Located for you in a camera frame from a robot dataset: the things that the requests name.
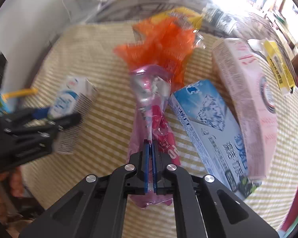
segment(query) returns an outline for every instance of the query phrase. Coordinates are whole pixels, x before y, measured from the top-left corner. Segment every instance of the white wall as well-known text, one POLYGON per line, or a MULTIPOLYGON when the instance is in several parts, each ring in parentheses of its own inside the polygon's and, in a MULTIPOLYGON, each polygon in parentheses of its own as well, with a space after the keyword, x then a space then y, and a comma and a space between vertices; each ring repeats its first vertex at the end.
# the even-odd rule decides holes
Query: white wall
POLYGON ((24 87, 42 48, 68 21, 62 0, 5 1, 0 8, 0 51, 8 60, 3 93, 24 87))

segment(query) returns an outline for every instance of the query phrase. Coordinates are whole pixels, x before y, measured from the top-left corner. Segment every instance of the checkered tablecloth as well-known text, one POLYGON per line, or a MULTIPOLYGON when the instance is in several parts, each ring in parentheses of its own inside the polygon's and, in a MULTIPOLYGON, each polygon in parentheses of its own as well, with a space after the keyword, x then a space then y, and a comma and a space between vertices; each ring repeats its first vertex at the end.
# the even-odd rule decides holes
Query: checkered tablecloth
MULTIPOLYGON (((206 49, 196 48, 190 57, 185 84, 209 79, 234 113, 234 106, 211 62, 212 44, 218 39, 203 34, 206 49)), ((129 87, 128 68, 113 52, 122 43, 134 42, 131 23, 78 25, 65 31, 53 46, 37 74, 26 106, 50 105, 66 75, 86 76, 99 90, 73 155, 53 154, 22 168, 27 186, 44 208, 50 207, 84 176, 104 176, 125 164, 133 126, 135 100, 129 87)), ((269 82, 278 120, 277 149, 269 175, 245 202, 273 228, 283 223, 298 186, 298 89, 282 97, 271 69, 261 63, 269 82)), ((206 172, 188 135, 172 110, 166 117, 174 132, 182 166, 190 174, 206 172)), ((173 206, 138 208, 128 200, 124 237, 176 237, 173 206)))

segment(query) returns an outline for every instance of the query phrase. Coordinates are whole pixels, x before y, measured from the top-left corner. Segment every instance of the long pink carton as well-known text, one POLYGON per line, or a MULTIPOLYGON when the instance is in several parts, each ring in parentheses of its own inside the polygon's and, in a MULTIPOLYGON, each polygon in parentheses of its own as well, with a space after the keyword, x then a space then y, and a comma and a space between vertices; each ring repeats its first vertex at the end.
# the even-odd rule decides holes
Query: long pink carton
POLYGON ((221 39, 213 45, 213 61, 234 103, 240 123, 249 177, 269 172, 277 142, 274 102, 258 59, 242 39, 221 39))

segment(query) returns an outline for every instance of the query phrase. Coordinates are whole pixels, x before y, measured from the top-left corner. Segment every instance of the circular logo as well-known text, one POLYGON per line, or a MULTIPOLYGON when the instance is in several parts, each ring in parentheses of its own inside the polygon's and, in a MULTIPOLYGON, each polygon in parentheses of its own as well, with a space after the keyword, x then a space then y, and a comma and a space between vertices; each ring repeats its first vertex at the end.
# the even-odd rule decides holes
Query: circular logo
POLYGON ((260 80, 260 92, 261 92, 261 98, 263 99, 264 104, 268 109, 268 111, 271 113, 276 113, 273 96, 271 94, 270 88, 268 86, 268 83, 265 77, 262 77, 260 80))

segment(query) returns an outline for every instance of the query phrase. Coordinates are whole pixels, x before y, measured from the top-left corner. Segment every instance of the yellow package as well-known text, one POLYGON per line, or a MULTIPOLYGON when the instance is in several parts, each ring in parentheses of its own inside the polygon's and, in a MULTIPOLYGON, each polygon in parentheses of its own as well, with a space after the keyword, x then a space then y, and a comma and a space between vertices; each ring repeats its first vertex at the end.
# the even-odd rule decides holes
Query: yellow package
POLYGON ((147 36, 154 25, 168 17, 177 17, 179 19, 185 17, 185 21, 192 24, 192 27, 199 29, 202 24, 202 15, 190 10, 186 7, 177 7, 172 10, 161 12, 148 19, 142 20, 141 22, 134 24, 133 28, 140 32, 142 35, 147 36))
POLYGON ((266 59, 277 80, 282 95, 289 94, 295 87, 295 81, 279 51, 275 41, 264 41, 266 59))

